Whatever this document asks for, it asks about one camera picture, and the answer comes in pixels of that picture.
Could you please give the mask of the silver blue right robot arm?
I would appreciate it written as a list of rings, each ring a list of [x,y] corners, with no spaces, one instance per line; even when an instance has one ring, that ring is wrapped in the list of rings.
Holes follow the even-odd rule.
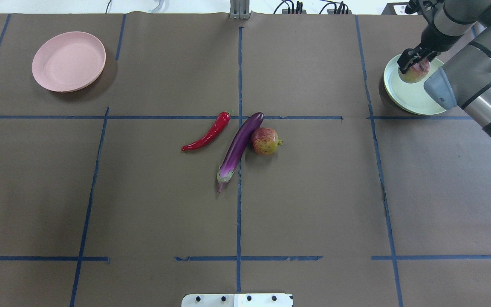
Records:
[[[446,110],[460,107],[491,137],[491,0],[411,0],[405,13],[420,12],[428,25],[415,48],[397,60],[399,76],[418,82],[428,72],[426,93]],[[484,30],[438,69],[430,63],[476,23]]]

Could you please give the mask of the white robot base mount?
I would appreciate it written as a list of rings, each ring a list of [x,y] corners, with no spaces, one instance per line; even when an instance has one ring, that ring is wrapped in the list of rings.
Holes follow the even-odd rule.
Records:
[[[219,293],[186,295],[182,307],[293,307],[288,293]]]

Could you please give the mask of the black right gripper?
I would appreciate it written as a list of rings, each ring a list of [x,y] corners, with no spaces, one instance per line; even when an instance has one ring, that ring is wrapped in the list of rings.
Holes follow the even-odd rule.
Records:
[[[403,51],[397,60],[401,74],[418,63],[420,72],[429,72],[429,61],[446,51],[446,19],[435,17],[421,34],[420,43]]]

